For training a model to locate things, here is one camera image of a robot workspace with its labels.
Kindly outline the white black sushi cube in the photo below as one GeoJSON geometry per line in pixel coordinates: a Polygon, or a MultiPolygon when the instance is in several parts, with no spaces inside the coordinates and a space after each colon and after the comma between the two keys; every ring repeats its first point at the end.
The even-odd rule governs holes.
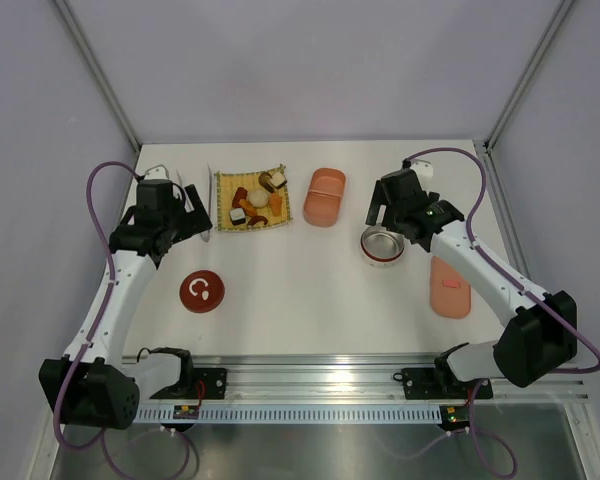
{"type": "Polygon", "coordinates": [[[229,211],[229,219],[233,226],[242,225],[246,223],[247,215],[243,208],[233,208],[229,211]]]}

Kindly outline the curved red sausage piece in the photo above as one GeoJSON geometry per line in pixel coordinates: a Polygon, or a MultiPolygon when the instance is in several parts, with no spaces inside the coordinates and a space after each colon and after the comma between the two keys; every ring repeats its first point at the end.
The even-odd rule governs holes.
{"type": "Polygon", "coordinates": [[[253,216],[249,220],[248,226],[249,227],[254,227],[254,226],[258,225],[258,224],[262,224],[262,225],[266,226],[268,223],[269,223],[269,220],[266,217],[261,216],[261,215],[256,215],[256,216],[253,216]]]}

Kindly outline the dark red sausage piece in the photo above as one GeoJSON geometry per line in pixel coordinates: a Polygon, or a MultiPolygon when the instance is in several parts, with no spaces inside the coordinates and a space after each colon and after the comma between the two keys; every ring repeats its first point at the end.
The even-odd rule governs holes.
{"type": "Polygon", "coordinates": [[[232,207],[239,208],[240,202],[246,200],[248,197],[248,190],[244,187],[238,187],[232,199],[232,207]]]}

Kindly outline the round white rice ball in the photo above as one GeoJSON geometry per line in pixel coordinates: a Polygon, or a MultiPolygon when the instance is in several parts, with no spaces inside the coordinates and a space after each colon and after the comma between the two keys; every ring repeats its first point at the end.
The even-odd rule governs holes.
{"type": "Polygon", "coordinates": [[[269,204],[269,193],[264,189],[253,189],[247,199],[256,209],[264,208],[269,204]]]}

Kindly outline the orange fried food piece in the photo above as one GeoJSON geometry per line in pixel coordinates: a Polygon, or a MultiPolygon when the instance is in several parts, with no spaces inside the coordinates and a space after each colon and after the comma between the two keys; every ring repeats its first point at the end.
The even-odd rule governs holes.
{"type": "Polygon", "coordinates": [[[274,217],[282,215],[282,203],[282,197],[278,193],[271,193],[269,195],[269,207],[274,217]]]}

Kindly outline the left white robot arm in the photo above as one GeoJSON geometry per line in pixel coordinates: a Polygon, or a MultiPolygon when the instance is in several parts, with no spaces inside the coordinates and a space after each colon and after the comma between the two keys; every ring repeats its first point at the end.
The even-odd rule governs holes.
{"type": "Polygon", "coordinates": [[[44,360],[39,370],[55,430],[123,430],[145,400],[161,392],[183,398],[196,385],[192,355],[184,349],[157,347],[123,364],[133,317],[162,260],[174,245],[212,227],[194,185],[150,172],[134,178],[134,204],[110,234],[99,235],[106,265],[88,314],[62,356],[44,360]]]}

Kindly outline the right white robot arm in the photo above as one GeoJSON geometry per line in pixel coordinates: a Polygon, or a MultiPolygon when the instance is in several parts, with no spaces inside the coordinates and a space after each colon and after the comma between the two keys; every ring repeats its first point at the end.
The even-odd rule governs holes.
{"type": "Polygon", "coordinates": [[[577,352],[577,306],[566,292],[548,293],[526,279],[470,233],[464,215],[425,191],[410,168],[376,181],[366,217],[457,271],[500,321],[499,339],[457,345],[434,360],[434,384],[456,396],[484,378],[527,387],[572,360],[577,352]]]}

